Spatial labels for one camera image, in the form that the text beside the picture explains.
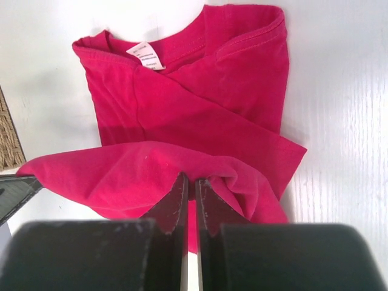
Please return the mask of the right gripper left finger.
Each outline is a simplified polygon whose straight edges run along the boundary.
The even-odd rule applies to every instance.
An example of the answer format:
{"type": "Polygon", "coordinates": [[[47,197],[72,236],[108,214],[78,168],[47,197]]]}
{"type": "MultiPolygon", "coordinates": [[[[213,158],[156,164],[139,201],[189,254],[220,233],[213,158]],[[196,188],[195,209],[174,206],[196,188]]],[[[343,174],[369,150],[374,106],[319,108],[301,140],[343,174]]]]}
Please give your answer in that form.
{"type": "Polygon", "coordinates": [[[188,201],[189,180],[179,173],[169,193],[142,216],[154,222],[145,290],[187,290],[188,201]]]}

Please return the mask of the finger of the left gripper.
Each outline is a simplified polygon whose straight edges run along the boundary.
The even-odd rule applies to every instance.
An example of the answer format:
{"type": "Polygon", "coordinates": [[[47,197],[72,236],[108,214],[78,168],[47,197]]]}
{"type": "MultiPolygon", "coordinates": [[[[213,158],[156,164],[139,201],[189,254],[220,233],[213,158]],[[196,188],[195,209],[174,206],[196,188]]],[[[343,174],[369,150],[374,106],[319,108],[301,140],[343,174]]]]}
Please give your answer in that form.
{"type": "Polygon", "coordinates": [[[1,175],[1,224],[42,189],[35,176],[1,175]]]}

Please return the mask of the wicker laundry basket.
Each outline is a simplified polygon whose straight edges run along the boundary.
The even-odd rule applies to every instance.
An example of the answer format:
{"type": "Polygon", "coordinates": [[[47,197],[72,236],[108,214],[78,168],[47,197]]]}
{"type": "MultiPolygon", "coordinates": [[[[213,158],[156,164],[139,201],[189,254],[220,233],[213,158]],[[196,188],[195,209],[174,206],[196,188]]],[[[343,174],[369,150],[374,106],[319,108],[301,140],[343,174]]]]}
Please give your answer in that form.
{"type": "Polygon", "coordinates": [[[11,170],[25,163],[25,155],[1,90],[1,171],[11,170]]]}

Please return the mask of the magenta t shirt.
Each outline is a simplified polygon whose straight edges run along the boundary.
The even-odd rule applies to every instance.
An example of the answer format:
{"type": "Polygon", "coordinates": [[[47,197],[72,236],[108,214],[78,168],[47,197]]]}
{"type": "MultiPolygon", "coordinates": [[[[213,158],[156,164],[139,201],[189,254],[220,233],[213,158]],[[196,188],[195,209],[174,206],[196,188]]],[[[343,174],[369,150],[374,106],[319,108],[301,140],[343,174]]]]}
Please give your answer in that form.
{"type": "Polygon", "coordinates": [[[134,219],[184,173],[207,179],[251,222],[286,223],[280,200],[306,153],[280,134],[286,39],[279,7],[206,5],[185,29],[152,43],[161,71],[108,31],[75,41],[101,146],[35,158],[18,176],[105,218],[134,219]]]}

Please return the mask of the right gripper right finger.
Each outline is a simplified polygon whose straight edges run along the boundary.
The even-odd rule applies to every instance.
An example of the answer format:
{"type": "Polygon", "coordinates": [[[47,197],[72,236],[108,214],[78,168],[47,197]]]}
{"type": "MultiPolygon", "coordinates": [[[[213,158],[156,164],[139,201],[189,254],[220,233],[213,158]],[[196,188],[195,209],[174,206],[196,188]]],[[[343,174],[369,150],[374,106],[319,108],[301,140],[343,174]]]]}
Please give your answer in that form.
{"type": "Polygon", "coordinates": [[[227,259],[223,225],[248,224],[213,189],[206,179],[195,183],[200,290],[228,290],[227,259]]]}

